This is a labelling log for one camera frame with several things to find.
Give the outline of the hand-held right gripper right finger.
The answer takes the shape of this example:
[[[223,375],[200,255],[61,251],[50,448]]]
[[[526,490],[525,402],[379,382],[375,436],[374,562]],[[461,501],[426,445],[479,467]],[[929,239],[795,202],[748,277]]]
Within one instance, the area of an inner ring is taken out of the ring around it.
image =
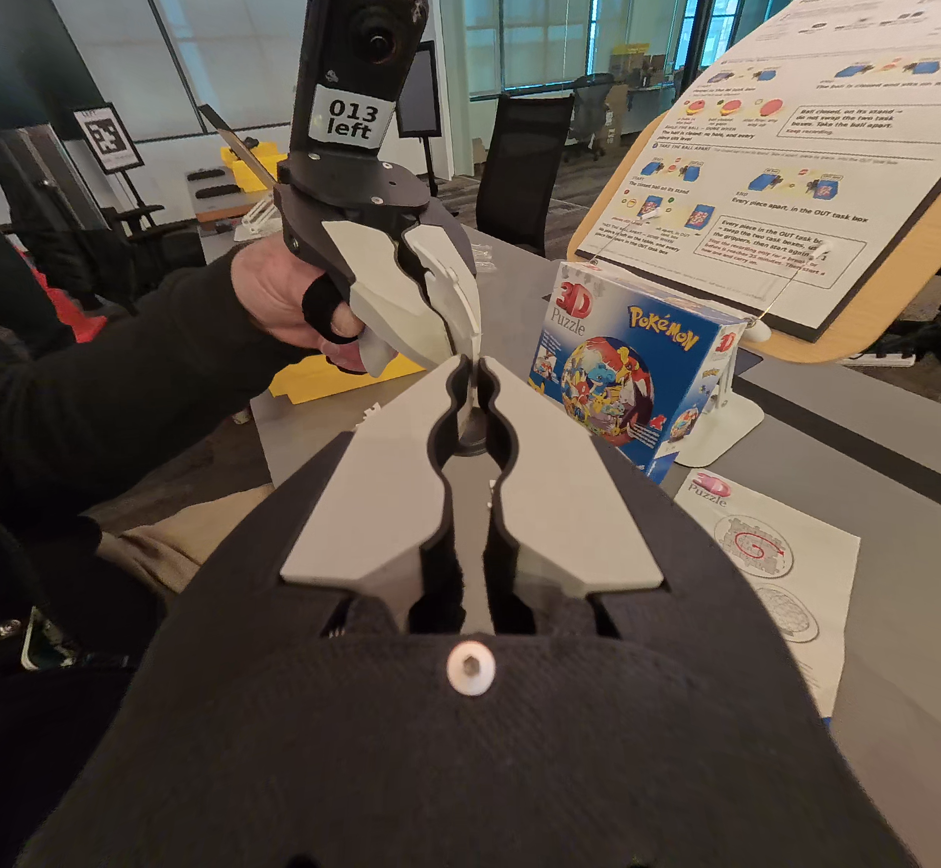
[[[664,575],[615,476],[617,451],[498,361],[479,361],[487,452],[500,475],[483,553],[498,634],[529,634],[564,599],[653,591]]]

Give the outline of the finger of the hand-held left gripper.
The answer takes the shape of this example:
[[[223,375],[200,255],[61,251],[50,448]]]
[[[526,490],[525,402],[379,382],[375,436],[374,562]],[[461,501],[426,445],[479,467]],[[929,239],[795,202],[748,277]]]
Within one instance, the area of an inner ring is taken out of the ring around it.
[[[424,270],[429,306],[443,321],[453,352],[480,356],[481,308],[476,277],[458,247],[440,226],[418,224],[403,235]]]
[[[393,239],[350,221],[325,221],[323,228],[354,276],[349,305],[372,337],[423,368],[450,360],[444,321],[397,262]]]

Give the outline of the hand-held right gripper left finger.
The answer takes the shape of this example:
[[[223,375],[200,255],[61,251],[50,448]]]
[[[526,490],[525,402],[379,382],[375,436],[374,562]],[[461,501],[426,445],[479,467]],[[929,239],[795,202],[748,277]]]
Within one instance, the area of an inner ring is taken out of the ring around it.
[[[374,597],[408,629],[456,564],[442,467],[471,374],[468,357],[451,357],[359,424],[287,554],[284,583]]]

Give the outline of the white curved puzzle ball section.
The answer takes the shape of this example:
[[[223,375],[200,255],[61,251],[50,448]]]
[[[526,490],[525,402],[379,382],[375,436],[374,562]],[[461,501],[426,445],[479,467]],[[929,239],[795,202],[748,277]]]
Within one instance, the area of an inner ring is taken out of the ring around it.
[[[479,383],[478,366],[479,366],[479,360],[478,359],[472,360],[471,369],[470,369],[470,378],[469,378],[468,387],[467,387],[467,399],[465,401],[464,406],[459,411],[458,415],[462,414],[463,412],[466,413],[467,410],[469,410],[471,407],[475,405],[479,406],[485,412],[485,414],[488,415],[487,409],[485,407],[482,407],[480,404],[480,398],[478,394],[478,383]]]

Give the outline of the person's left forearm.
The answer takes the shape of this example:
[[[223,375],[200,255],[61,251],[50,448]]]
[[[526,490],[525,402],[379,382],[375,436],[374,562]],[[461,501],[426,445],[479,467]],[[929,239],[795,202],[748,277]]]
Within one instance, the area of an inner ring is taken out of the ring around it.
[[[52,530],[123,494],[305,357],[252,321],[232,260],[171,274],[92,342],[2,368],[4,529]]]

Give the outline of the colourful puzzle box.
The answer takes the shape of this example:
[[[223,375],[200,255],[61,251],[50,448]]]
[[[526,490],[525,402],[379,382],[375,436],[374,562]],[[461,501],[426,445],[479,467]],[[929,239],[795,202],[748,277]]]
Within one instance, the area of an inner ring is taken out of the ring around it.
[[[528,382],[660,483],[747,325],[613,264],[560,262]]]

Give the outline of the paper puzzle leaflet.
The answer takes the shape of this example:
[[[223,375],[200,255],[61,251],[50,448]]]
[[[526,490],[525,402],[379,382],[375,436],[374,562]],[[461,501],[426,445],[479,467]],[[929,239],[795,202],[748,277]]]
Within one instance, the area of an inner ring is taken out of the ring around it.
[[[829,723],[859,538],[708,469],[692,469],[675,499],[746,578]]]

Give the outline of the person's left hand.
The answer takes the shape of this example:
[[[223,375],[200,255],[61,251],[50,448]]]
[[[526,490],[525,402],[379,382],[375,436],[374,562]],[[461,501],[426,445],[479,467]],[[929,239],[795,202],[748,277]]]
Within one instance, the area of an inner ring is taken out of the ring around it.
[[[273,338],[317,352],[348,373],[365,373],[359,351],[364,323],[331,278],[290,251],[281,233],[242,245],[230,277],[239,303]]]

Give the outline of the black screen on pole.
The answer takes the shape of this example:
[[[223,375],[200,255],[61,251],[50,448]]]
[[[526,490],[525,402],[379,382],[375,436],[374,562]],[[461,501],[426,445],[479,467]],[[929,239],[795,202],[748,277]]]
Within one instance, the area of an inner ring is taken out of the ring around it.
[[[396,103],[395,116],[400,137],[421,141],[429,191],[432,197],[438,196],[430,140],[441,137],[442,128],[438,65],[432,40],[418,46]]]

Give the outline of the tilted grey board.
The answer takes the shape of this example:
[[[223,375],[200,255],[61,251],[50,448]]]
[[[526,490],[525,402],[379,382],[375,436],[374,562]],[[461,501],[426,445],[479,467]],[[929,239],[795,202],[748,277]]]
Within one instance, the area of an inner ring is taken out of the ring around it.
[[[213,125],[234,155],[252,172],[254,177],[260,181],[265,187],[265,191],[270,191],[275,186],[276,179],[268,172],[262,161],[255,155],[253,148],[249,147],[244,140],[238,137],[209,104],[198,105],[198,111],[207,122]]]

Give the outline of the yellow plastic bin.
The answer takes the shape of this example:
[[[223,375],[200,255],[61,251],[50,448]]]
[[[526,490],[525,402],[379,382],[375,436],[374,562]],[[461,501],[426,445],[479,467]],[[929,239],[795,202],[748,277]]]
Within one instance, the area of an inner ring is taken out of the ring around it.
[[[276,181],[277,164],[287,158],[287,153],[279,151],[276,143],[271,141],[257,142],[249,149],[268,173],[269,182],[259,179],[254,171],[227,146],[220,150],[223,166],[231,171],[235,184],[242,191],[246,193],[266,191]]]
[[[273,397],[286,397],[292,404],[305,404],[424,371],[424,367],[402,355],[394,357],[378,377],[353,374],[321,355],[309,356],[275,375],[268,391]]]

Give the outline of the person's beige trousers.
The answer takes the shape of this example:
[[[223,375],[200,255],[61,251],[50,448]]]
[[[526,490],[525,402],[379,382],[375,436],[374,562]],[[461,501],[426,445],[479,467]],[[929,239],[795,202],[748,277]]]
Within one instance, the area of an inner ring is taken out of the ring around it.
[[[195,504],[158,522],[113,533],[89,517],[92,552],[170,604],[218,546],[275,490],[269,482]]]

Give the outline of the black mesh office chair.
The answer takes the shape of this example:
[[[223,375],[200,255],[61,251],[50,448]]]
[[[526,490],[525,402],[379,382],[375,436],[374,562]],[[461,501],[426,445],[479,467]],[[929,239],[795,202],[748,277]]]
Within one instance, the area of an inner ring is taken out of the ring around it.
[[[581,152],[589,153],[594,161],[605,155],[597,134],[605,126],[607,98],[615,82],[615,76],[609,72],[582,75],[573,82],[573,114],[563,163]]]

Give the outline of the small marker sign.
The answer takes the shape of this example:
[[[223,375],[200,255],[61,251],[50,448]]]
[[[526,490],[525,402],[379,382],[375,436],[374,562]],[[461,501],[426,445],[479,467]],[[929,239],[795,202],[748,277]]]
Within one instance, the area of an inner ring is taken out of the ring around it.
[[[129,172],[145,166],[134,140],[111,102],[72,110],[76,124],[88,144],[101,172],[124,180],[138,208],[146,209]]]

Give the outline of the wooden instruction board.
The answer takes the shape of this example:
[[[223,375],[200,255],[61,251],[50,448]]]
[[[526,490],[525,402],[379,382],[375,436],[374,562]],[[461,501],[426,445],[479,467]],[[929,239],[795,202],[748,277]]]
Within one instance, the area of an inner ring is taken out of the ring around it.
[[[635,140],[570,241],[749,311],[768,357],[860,353],[939,270],[940,0],[794,0]]]

